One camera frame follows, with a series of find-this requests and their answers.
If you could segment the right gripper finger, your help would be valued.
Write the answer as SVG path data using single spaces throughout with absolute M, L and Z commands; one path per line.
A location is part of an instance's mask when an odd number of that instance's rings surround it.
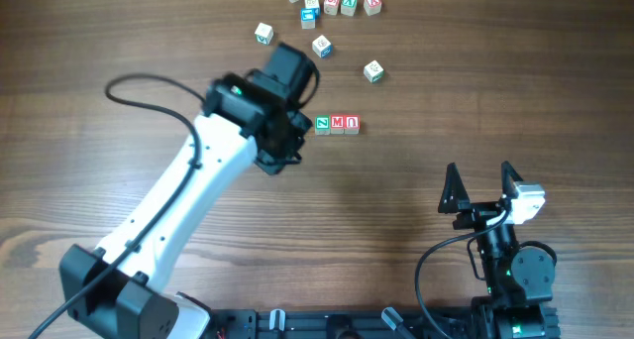
M 504 161 L 501 164 L 501 183 L 502 193 L 509 198 L 517 197 L 517 190 L 515 183 L 522 182 L 523 178 L 514 169 L 509 161 Z
M 459 213 L 471 209 L 471 201 L 455 163 L 447 165 L 445 185 L 439 201 L 439 213 Z

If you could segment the red letter U block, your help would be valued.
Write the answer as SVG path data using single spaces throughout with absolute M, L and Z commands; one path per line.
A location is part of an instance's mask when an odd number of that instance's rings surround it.
M 344 117 L 344 132 L 350 135 L 357 135 L 361 129 L 361 120 L 359 115 L 346 115 Z

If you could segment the red letter M block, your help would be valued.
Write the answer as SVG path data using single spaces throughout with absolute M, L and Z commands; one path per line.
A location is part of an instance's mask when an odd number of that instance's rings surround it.
M 345 133 L 345 116 L 344 115 L 331 115 L 330 116 L 330 133 L 333 135 L 341 135 Z

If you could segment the green letter Z block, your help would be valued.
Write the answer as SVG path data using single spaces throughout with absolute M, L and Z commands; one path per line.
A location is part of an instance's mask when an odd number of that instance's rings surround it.
M 325 136 L 331 134 L 330 116 L 320 115 L 315 117 L 315 134 Z

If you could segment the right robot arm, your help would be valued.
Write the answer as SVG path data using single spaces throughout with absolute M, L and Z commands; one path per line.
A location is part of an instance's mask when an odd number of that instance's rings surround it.
M 474 338 L 556 339 L 561 336 L 553 299 L 557 255 L 539 241 L 519 242 L 515 228 L 533 219 L 546 201 L 541 184 L 524 180 L 504 162 L 501 165 L 502 195 L 497 201 L 472 202 L 458 168 L 447 166 L 439 202 L 440 213 L 455 214 L 456 230 L 482 234 L 476 243 L 488 295 L 471 304 Z

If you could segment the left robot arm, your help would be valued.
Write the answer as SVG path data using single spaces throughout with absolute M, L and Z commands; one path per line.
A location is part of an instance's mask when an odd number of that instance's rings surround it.
M 229 73 L 185 121 L 189 136 L 139 206 L 92 250 L 71 247 L 59 273 L 60 312 L 104 338 L 209 338 L 211 310 L 164 293 L 174 266 L 217 198 L 245 170 L 300 162 L 320 80 L 303 52 L 278 45 L 263 69 Z

